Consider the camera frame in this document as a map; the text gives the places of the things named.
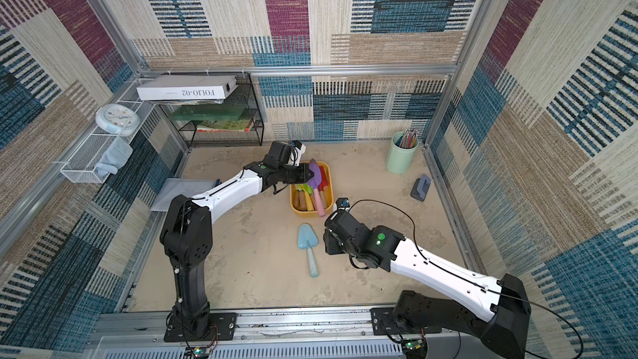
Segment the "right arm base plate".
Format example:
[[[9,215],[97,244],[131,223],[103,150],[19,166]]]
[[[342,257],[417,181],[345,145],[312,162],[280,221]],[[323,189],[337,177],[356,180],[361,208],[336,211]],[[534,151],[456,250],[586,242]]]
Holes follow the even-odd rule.
[[[375,336],[386,337],[388,334],[399,337],[442,333],[441,327],[416,327],[410,326],[407,321],[399,320],[393,315],[393,307],[372,307],[369,310],[372,330]]]

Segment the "green shovel orange handle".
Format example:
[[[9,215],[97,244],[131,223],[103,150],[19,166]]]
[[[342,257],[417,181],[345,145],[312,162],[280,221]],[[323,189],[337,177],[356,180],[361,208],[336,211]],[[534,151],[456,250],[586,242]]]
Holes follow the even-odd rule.
[[[312,202],[312,197],[307,192],[307,186],[305,184],[298,184],[297,190],[300,190],[304,194],[304,198],[305,198],[306,206],[307,206],[306,211],[314,211],[314,204]]]

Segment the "red shovel wooden handle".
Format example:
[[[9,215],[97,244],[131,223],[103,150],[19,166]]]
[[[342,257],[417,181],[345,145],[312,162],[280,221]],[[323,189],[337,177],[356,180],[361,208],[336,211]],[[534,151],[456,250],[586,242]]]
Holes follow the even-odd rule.
[[[327,173],[323,166],[320,166],[320,171],[322,176],[322,182],[319,185],[319,192],[322,198],[323,205],[327,209],[330,204],[329,179],[327,178]]]

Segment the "purple shovel pink handle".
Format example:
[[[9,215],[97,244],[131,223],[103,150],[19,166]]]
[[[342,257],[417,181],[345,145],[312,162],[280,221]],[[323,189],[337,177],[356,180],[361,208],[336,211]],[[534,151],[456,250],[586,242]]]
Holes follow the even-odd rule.
[[[320,167],[317,164],[317,161],[315,161],[314,159],[310,160],[309,169],[310,171],[312,171],[313,176],[312,176],[312,179],[308,181],[308,184],[313,190],[317,213],[320,217],[323,217],[326,215],[326,211],[325,211],[325,204],[322,200],[320,190],[319,190],[319,185],[322,183],[322,175],[321,175]]]

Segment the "green book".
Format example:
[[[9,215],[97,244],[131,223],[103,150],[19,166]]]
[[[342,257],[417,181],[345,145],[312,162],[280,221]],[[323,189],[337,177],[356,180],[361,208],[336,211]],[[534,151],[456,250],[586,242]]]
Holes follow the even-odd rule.
[[[169,114],[172,121],[222,121],[239,119],[246,107],[242,105],[180,106]]]

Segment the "green shovel wooden handle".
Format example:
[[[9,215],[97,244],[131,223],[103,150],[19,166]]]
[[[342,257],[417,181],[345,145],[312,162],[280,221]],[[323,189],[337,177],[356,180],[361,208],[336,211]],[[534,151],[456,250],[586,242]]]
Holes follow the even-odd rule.
[[[294,209],[297,211],[307,210],[304,194],[300,190],[296,190],[293,192],[292,203],[293,203]]]

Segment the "light blue cloth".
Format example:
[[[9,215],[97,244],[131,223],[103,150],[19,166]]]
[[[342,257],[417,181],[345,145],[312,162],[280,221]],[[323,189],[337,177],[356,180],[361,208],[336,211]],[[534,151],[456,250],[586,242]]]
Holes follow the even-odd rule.
[[[96,174],[101,178],[116,175],[133,153],[132,147],[121,137],[116,137],[96,163]]]

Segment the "mint green pencil cup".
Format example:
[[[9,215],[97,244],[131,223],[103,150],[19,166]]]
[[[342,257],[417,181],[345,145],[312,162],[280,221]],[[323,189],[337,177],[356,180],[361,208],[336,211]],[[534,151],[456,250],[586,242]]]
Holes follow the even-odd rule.
[[[418,144],[409,150],[399,148],[395,143],[397,143],[402,133],[403,132],[397,132],[390,138],[390,149],[385,161],[387,170],[398,175],[402,175],[408,171],[418,149]]]

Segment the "white folio box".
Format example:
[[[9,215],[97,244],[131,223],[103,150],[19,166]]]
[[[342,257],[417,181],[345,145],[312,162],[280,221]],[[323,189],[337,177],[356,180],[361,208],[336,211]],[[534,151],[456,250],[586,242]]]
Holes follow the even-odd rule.
[[[224,100],[237,88],[235,76],[164,75],[137,88],[142,101]]]

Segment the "colourful picture book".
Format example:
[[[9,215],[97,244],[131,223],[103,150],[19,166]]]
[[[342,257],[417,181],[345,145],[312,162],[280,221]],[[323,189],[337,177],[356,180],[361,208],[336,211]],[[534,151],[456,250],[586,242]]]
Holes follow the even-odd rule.
[[[196,126],[196,131],[201,132],[235,132],[250,131],[254,124],[253,119],[201,121]]]

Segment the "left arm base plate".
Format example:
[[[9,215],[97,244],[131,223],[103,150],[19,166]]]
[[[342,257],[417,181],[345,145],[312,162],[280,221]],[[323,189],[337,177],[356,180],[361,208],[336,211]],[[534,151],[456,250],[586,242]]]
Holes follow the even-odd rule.
[[[236,312],[211,312],[207,319],[190,319],[172,311],[167,317],[164,342],[231,341],[237,317]]]

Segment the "light blue shovel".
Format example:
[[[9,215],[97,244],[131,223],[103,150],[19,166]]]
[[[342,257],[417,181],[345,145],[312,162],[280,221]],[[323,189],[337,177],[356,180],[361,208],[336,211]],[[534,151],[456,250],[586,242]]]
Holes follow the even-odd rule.
[[[312,249],[317,245],[318,238],[315,235],[310,224],[301,224],[298,229],[297,247],[299,247],[299,249],[305,250],[307,253],[309,271],[312,278],[317,278],[319,276],[317,261],[312,251]]]

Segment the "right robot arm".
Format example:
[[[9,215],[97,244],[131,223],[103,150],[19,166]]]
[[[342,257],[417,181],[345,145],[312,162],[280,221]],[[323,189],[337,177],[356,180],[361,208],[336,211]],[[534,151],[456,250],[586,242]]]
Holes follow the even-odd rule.
[[[390,316],[397,327],[448,328],[477,337],[500,357],[525,356],[531,305],[520,279],[511,274],[497,279],[462,268],[393,229],[368,229],[346,209],[329,215],[325,227],[328,254],[348,254],[369,269],[414,279],[445,296],[402,292]]]

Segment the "white round clock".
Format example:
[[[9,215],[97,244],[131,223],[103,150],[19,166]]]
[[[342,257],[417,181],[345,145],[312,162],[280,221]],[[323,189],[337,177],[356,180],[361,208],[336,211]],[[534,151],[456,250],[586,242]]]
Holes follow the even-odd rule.
[[[117,136],[131,136],[140,126],[141,119],[134,110],[119,104],[108,104],[101,107],[95,122],[103,131]]]

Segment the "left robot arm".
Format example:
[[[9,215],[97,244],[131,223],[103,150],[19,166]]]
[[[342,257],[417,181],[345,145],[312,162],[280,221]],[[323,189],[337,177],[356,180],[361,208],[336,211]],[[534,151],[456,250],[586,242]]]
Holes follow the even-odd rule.
[[[302,162],[301,141],[275,141],[261,161],[245,165],[233,178],[172,199],[159,241],[174,272],[176,301],[167,316],[166,342],[214,339],[214,321],[205,292],[204,262],[213,247],[213,223],[246,199],[277,184],[303,184],[315,173]]]

